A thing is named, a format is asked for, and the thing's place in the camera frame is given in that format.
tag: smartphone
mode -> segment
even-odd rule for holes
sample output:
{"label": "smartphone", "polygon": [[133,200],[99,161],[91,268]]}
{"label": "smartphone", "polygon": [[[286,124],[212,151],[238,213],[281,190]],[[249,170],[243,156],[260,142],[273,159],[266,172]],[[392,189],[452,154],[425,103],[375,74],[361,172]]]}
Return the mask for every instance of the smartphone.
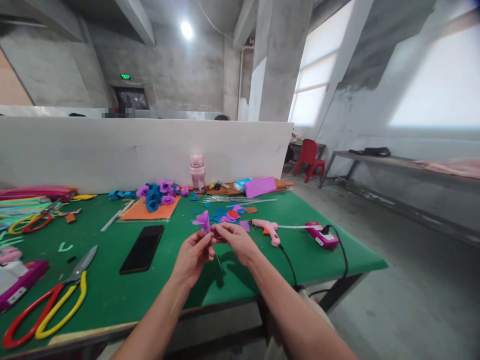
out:
{"label": "smartphone", "polygon": [[147,271],[152,264],[165,226],[145,226],[120,268],[120,275]]}

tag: hand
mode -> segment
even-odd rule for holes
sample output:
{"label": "hand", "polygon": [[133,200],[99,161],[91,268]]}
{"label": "hand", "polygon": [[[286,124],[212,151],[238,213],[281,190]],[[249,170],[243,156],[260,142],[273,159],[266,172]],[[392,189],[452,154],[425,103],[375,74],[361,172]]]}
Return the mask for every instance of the hand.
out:
{"label": "hand", "polygon": [[260,253],[257,244],[255,244],[245,229],[239,225],[222,222],[213,225],[211,230],[215,236],[212,239],[212,243],[229,244],[243,266],[247,266],[254,255]]}
{"label": "hand", "polygon": [[212,240],[211,232],[197,231],[189,236],[180,246],[170,278],[186,284],[188,289],[193,288],[204,264],[215,257],[215,249],[210,245]]}

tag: black cable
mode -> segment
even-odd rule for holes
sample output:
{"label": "black cable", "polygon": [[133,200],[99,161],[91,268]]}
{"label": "black cable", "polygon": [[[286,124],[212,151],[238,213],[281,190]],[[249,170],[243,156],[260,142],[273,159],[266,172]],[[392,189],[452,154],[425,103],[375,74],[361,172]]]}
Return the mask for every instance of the black cable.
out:
{"label": "black cable", "polygon": [[[343,252],[343,259],[345,260],[345,271],[343,272],[343,276],[338,280],[338,281],[342,281],[343,279],[345,279],[347,277],[347,274],[349,272],[349,262],[347,260],[347,254],[345,254],[345,248],[344,248],[344,245],[342,244],[342,240],[340,240],[340,235],[339,235],[339,232],[337,231],[337,229],[335,228],[335,226],[333,225],[327,225],[323,228],[323,230],[321,231],[322,234],[326,235],[329,233],[329,229],[330,228],[333,228],[333,230],[335,230],[335,233],[336,233],[336,237],[338,238],[338,242],[340,243],[340,247],[341,247],[341,251]],[[310,293],[310,295],[308,295],[309,297],[311,297],[312,295],[316,295],[316,294],[320,294],[320,293],[327,293],[331,290],[332,288],[329,288],[329,289],[324,289],[324,290],[319,290],[319,291],[314,291],[312,293]]]}
{"label": "black cable", "polygon": [[284,247],[282,246],[282,244],[278,244],[278,247],[283,251],[283,253],[284,253],[285,256],[286,256],[286,259],[288,260],[288,263],[290,264],[291,272],[293,273],[293,279],[295,280],[295,286],[297,286],[297,276],[295,275],[294,266],[292,265],[292,262],[290,261],[290,258],[289,258],[289,256],[287,255],[287,252],[285,251],[285,249],[284,249]]}

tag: black bag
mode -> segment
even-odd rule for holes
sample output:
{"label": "black bag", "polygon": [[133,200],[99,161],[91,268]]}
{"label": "black bag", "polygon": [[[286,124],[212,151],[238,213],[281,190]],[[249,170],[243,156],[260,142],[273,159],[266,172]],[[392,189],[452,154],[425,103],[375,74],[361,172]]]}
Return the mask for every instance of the black bag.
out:
{"label": "black bag", "polygon": [[388,147],[366,147],[365,150],[348,150],[349,153],[357,154],[357,155],[368,155],[368,156],[378,156],[381,158],[386,158],[392,153]]}

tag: red plastic chair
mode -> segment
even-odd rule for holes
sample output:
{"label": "red plastic chair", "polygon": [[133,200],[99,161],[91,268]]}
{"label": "red plastic chair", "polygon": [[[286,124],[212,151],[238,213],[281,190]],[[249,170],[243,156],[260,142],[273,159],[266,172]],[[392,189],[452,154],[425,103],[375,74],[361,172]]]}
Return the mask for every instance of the red plastic chair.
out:
{"label": "red plastic chair", "polygon": [[295,166],[295,171],[293,172],[293,176],[297,176],[297,172],[299,171],[302,163],[309,164],[310,168],[308,169],[308,173],[306,174],[305,184],[308,184],[308,182],[310,181],[310,177],[314,174],[314,171],[317,168],[319,167],[321,168],[320,177],[322,177],[322,175],[325,172],[325,161],[315,158],[315,156],[317,156],[317,151],[318,151],[318,146],[315,141],[310,139],[303,140],[303,144],[301,146],[300,159],[298,159],[298,162]]}

